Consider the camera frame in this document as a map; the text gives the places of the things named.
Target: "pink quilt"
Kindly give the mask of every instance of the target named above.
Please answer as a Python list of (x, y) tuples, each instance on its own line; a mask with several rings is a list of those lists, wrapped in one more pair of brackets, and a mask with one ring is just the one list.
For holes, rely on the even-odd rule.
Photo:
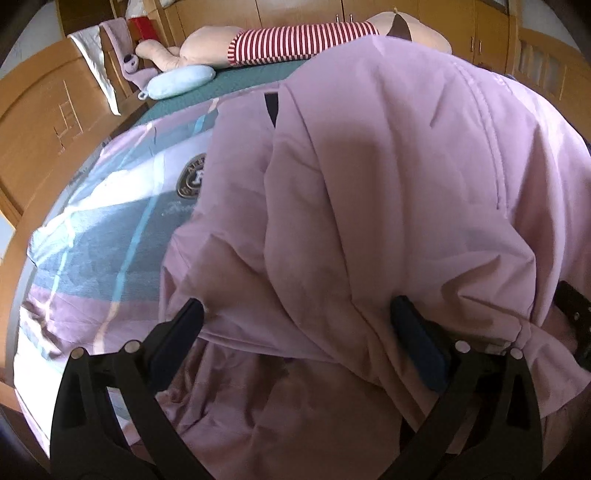
[(389, 322), (405, 294), (473, 345), (524, 351), (551, 459), (591, 380), (552, 306), (559, 279), (591, 296), (581, 137), (517, 82), (386, 37), (327, 50), (278, 97), (276, 128), (261, 92), (220, 107), (164, 260), (161, 319), (207, 309), (159, 398), (191, 450), (218, 480), (375, 480), (401, 418), (436, 401)]

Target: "striped fabric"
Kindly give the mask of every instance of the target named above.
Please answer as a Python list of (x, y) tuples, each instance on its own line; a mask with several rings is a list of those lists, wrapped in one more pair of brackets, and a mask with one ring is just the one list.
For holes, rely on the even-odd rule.
[(378, 35), (369, 22), (341, 22), (243, 30), (230, 43), (233, 67), (306, 60), (327, 48), (365, 35)]

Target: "circular logo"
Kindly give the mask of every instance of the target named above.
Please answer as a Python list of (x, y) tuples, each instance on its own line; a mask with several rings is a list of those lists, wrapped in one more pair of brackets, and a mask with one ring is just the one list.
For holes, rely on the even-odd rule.
[(205, 153), (193, 157), (183, 169), (177, 182), (178, 196), (184, 199), (194, 199), (199, 196), (203, 181), (203, 167), (205, 166)]

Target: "small blue cushion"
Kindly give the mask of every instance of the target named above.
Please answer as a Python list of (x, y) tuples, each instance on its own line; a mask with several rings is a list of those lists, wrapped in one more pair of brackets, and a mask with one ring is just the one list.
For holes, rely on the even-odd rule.
[(156, 75), (139, 94), (139, 98), (143, 100), (150, 97), (153, 100), (162, 100), (181, 95), (211, 82), (215, 76), (216, 71), (208, 65), (180, 67)]

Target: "green bed sheet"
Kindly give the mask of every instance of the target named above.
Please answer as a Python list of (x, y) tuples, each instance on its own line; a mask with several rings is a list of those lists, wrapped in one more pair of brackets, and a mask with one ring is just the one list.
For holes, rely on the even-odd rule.
[(211, 98), (236, 92), (244, 88), (262, 85), (263, 83), (276, 82), (287, 78), (305, 60), (287, 61), (260, 65), (256, 67), (242, 67), (239, 69), (227, 69), (217, 73), (214, 80), (191, 92), (177, 97), (160, 100), (150, 110), (142, 115), (136, 125), (145, 124), (157, 118), (178, 112), (191, 105), (197, 105)]

